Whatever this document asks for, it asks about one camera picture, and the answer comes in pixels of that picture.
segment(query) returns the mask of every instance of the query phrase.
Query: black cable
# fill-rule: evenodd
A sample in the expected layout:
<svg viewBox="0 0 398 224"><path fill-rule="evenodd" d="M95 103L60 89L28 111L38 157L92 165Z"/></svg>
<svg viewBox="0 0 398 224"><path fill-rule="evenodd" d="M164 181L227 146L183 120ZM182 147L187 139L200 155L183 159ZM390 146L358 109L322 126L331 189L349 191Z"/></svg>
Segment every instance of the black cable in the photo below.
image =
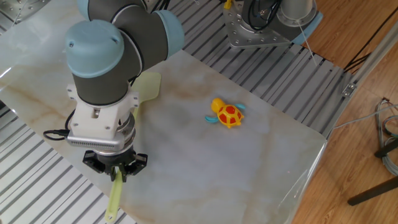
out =
<svg viewBox="0 0 398 224"><path fill-rule="evenodd" d="M348 71L350 71L351 69L353 69L353 68L357 67L358 65L362 64L363 62L366 61L366 59L367 59L367 58L364 58L364 59L361 59L360 61L356 62L355 64L353 64L352 66L350 66L349 68L347 68L347 69L345 70L345 72L348 72Z"/></svg>
<svg viewBox="0 0 398 224"><path fill-rule="evenodd" d="M261 15L260 15L261 19L266 21L266 24L264 26L262 26L262 27L254 27L252 22L251 22L251 19L250 19L250 12L252 13L253 17L257 17L257 15L260 13L260 11L257 12L257 14L254 13L254 2L255 1L256 0L252 0L250 2L249 11L248 11L248 24L249 24L250 28L252 28L253 30L260 31L260 30L265 29L274 20L274 18L277 15L277 11L278 11L278 9L280 7L280 4L281 4L282 0L275 0L274 1L273 5L269 8L270 13L269 13L267 19L262 18Z"/></svg>
<svg viewBox="0 0 398 224"><path fill-rule="evenodd" d="M166 5L164 6L164 10L167 10L167 8L169 7L170 1L171 0L167 0Z"/></svg>
<svg viewBox="0 0 398 224"><path fill-rule="evenodd" d="M65 137L68 136L70 130L69 130L69 122L72 119L73 115L75 114L75 110L73 110L70 115L68 116L67 120L65 121L65 129L59 129L59 130L48 130L43 132L43 136L49 140L53 141L62 141L65 140ZM60 138L53 138L50 137L49 134L56 134L58 136L62 136Z"/></svg>
<svg viewBox="0 0 398 224"><path fill-rule="evenodd" d="M350 67L354 63L353 61L356 59L356 57L358 57L358 55L365 49L365 47L369 45L369 43L373 40L373 38L376 36L376 34L381 30L381 28L387 23L387 21L389 19L391 19L391 17L397 11L398 11L398 7L396 7L396 9L387 17L386 20L384 20L384 22L379 26L379 28L375 31L375 33L371 36L371 38L363 45L361 50L359 50L359 52L348 62L348 64L345 66L344 70L346 70L348 67Z"/></svg>
<svg viewBox="0 0 398 224"><path fill-rule="evenodd" d="M156 4L155 4L155 7L151 10L151 12L150 13L153 13L156 9L157 9L157 6L159 6L159 4L162 2L162 0L157 0L157 2L156 2Z"/></svg>
<svg viewBox="0 0 398 224"><path fill-rule="evenodd" d="M359 58L359 59L356 59L355 61L353 61L353 63L356 63L356 62L358 62L358 61L360 61L360 60L363 60L364 58L368 58L369 57L369 55L370 55L371 53L368 53L367 55L365 55L365 56L363 56L363 57L361 57L361 58Z"/></svg>
<svg viewBox="0 0 398 224"><path fill-rule="evenodd" d="M75 110L72 111L72 113L70 113L70 115L68 116L67 120L65 121L65 129L69 131L69 122L72 119L73 115L75 114Z"/></svg>
<svg viewBox="0 0 398 224"><path fill-rule="evenodd" d="M359 68L357 68L355 71L351 72L351 74L355 74L358 70L359 70Z"/></svg>
<svg viewBox="0 0 398 224"><path fill-rule="evenodd" d="M136 81L136 79L137 79L140 75L141 75L141 73L138 74L136 77L132 77L132 78L130 78L130 79L128 80L129 83L130 83L130 87L132 87L132 84L134 84L134 82Z"/></svg>
<svg viewBox="0 0 398 224"><path fill-rule="evenodd" d="M163 10L164 6L166 5L167 0L163 0L162 4L160 5L159 10Z"/></svg>

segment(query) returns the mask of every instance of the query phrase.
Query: bolt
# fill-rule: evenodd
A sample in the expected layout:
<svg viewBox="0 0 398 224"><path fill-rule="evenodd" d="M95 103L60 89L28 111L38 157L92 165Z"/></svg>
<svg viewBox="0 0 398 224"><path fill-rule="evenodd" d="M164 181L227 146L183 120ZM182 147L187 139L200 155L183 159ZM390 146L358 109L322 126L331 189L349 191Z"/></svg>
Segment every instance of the bolt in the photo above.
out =
<svg viewBox="0 0 398 224"><path fill-rule="evenodd" d="M267 12L268 12L267 9L263 9L263 10L260 11L260 15L263 16L263 15L265 15Z"/></svg>
<svg viewBox="0 0 398 224"><path fill-rule="evenodd" d="M119 41L118 41L116 38L112 37L111 39L112 39L112 41L115 42L116 44L119 43Z"/></svg>

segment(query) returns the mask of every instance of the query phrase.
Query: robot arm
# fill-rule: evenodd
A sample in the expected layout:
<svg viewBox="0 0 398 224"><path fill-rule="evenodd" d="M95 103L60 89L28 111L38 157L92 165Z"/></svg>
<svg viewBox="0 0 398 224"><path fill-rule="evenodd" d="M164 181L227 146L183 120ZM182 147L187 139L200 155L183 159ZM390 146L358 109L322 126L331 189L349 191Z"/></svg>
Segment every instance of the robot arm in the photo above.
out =
<svg viewBox="0 0 398 224"><path fill-rule="evenodd" d="M182 25L171 12L149 14L138 0L78 0L87 21L72 26L65 36L67 62L75 85L68 94L77 106L65 138L86 147L83 162L115 178L115 167L135 175L146 166L147 155L136 154L136 130L131 108L139 95L128 80L166 60L183 47Z"/></svg>

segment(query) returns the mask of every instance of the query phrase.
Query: cable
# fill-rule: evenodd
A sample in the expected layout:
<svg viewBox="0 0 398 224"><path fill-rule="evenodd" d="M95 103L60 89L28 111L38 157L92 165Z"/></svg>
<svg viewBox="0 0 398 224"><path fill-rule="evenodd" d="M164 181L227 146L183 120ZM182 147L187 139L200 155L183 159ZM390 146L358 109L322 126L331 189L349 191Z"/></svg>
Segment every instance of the cable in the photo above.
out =
<svg viewBox="0 0 398 224"><path fill-rule="evenodd" d="M19 10L19 12L18 12L18 14L17 14L17 17L14 19L14 22L12 23L11 27L13 27L13 26L15 25L15 23L17 22L19 16L21 15L22 10L24 10L24 8L25 8L25 6L26 6L26 3L27 3L28 1L29 1L29 0L26 0L26 2L24 3L24 5L22 6L22 8Z"/></svg>
<svg viewBox="0 0 398 224"><path fill-rule="evenodd" d="M163 0L162 4L159 7L159 10L162 10L166 5L167 0Z"/></svg>
<svg viewBox="0 0 398 224"><path fill-rule="evenodd" d="M160 4L161 2L162 2L162 0L157 0L157 2L156 2L156 4L155 4L154 8L151 10L150 13L153 13L153 12L157 9L157 6L159 6L159 4Z"/></svg>
<svg viewBox="0 0 398 224"><path fill-rule="evenodd" d="M307 37L306 37L305 34L304 34L303 28L302 28L301 25L300 25L300 21L297 19L296 22L297 22L298 26L300 27L300 30L301 30L301 33L302 33L303 36L304 36L305 42L307 43L307 47L308 47L308 49L309 49L309 51L310 51L310 54L311 54L311 56L312 56L312 60L313 60L313 62L314 62L314 64L315 64L315 67L317 67L317 66L318 66L317 61L315 61L315 57L313 56L312 50L311 50L311 48L310 48L310 44L309 44L308 41L307 41Z"/></svg>
<svg viewBox="0 0 398 224"><path fill-rule="evenodd" d="M365 62L366 59L368 59L368 57L365 57L365 58L362 58L362 59L358 59L358 61L356 63L353 63L353 65L350 66L349 68L347 68L345 71L346 72L350 71L351 69L353 69L353 68L357 67L358 65L362 64L363 62Z"/></svg>
<svg viewBox="0 0 398 224"><path fill-rule="evenodd" d="M391 17L398 11L398 7L387 17L387 19L384 20L384 22L379 26L379 28L375 31L375 33L371 36L371 38L363 45L361 50L348 62L348 64L345 66L344 70L346 70L349 66L351 66L358 57L358 55L366 48L366 46L369 45L369 43L373 40L373 38L376 36L376 34L381 30L381 28L388 22L388 20L391 19Z"/></svg>
<svg viewBox="0 0 398 224"><path fill-rule="evenodd" d="M376 112L374 112L373 114L369 114L369 115L367 115L367 116L365 116L365 117L363 117L363 118L358 118L358 119L355 119L355 120L352 120L352 121L348 121L348 122L346 122L346 123L344 123L344 124L341 124L341 125L339 125L339 126L336 126L334 129L338 129L338 128L341 128L341 127L343 127L343 126L346 126L347 124L351 124L351 123L354 123L354 122L357 122L357 121L362 121L362 120L364 120L364 119L368 119L368 118L370 118L370 117L372 117L372 116L374 116L374 115L376 115L376 114L379 114L379 113L381 113L381 112L383 112L383 111L386 111L386 110L388 110L388 109L390 109L390 108L394 108L394 107L397 107L398 105L392 105L392 106L388 106L388 107L386 107L386 108L383 108L383 109L381 109L381 110L377 110Z"/></svg>
<svg viewBox="0 0 398 224"><path fill-rule="evenodd" d="M167 10L167 8L169 7L170 1L171 1L171 0L168 0L168 1L166 2L166 5L164 6L164 10Z"/></svg>
<svg viewBox="0 0 398 224"><path fill-rule="evenodd" d="M385 119L384 121L383 121L383 130L388 134L388 135L391 135L392 137L394 137L394 138L398 138L398 134L395 134L395 133L392 133L390 130L388 130L388 128L387 128L387 124L388 124L388 122L390 122L390 121L393 121L393 120L398 120L398 116L391 116L391 117L388 117L387 119Z"/></svg>
<svg viewBox="0 0 398 224"><path fill-rule="evenodd" d="M359 58L359 59L356 59L355 61L352 62L352 64L353 64L353 63L356 63L356 62L358 62L358 61L360 61L360 60L367 59L367 58L369 57L370 54L371 54L371 53L368 53L367 55L365 55L365 56L363 56L363 57L361 57L361 58Z"/></svg>
<svg viewBox="0 0 398 224"><path fill-rule="evenodd" d="M257 12L257 14L254 13L254 2L257 0L252 0L250 2L250 6L249 6L249 10L248 10L248 24L250 26L250 28L252 28L255 31L260 31L265 29L276 17L277 15L277 11L280 7L280 4L282 2L282 0L275 0L274 3L272 4L272 6L268 9L270 11L270 13L268 14L268 18L264 19L262 18L262 16L260 15L260 10ZM253 17L260 17L262 20L266 21L266 24L262 27L254 27L252 22L251 22L251 18L250 18L250 12L252 14Z"/></svg>
<svg viewBox="0 0 398 224"><path fill-rule="evenodd" d="M67 120L65 121L65 129L59 129L59 130L48 130L43 132L43 136L49 140L53 141L62 141L65 140L65 137L68 136L70 130L69 130L69 122L72 119L73 115L75 114L75 110L73 110L70 115L68 116ZM60 138L53 138L49 136L49 134L56 134L58 136L61 136Z"/></svg>
<svg viewBox="0 0 398 224"><path fill-rule="evenodd" d="M377 111L376 112L381 112L384 109L381 109L381 106L384 103L389 103L387 100L382 100L379 105L377 106ZM379 143L380 143L380 148L383 148L384 146L386 146L387 144L389 144L392 140L394 140L395 138L389 138L387 139L387 141L384 142L383 140L383 130L381 127L381 122L380 122L380 115L379 113L376 116L376 123L377 123L377 129L379 132ZM383 156L382 158L383 164L386 167L386 169L393 175L397 176L398 175L398 166L394 164L394 162L391 161L390 157L388 156L388 154L386 156Z"/></svg>

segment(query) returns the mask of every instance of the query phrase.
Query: blue turtle flipper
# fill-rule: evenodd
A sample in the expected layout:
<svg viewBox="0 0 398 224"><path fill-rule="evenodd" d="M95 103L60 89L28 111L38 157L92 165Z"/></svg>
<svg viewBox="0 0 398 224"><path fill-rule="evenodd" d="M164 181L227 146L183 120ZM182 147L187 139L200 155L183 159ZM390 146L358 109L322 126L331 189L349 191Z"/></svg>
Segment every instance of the blue turtle flipper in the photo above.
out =
<svg viewBox="0 0 398 224"><path fill-rule="evenodd" d="M242 109L242 110L246 109L246 106L244 106L244 105L241 104L241 103L236 103L235 106L236 106L237 108L239 108L239 109Z"/></svg>
<svg viewBox="0 0 398 224"><path fill-rule="evenodd" d="M211 117L205 116L205 119L206 119L206 121L209 122L209 123L217 123L217 122L218 122L218 118L217 118L217 117L211 118Z"/></svg>

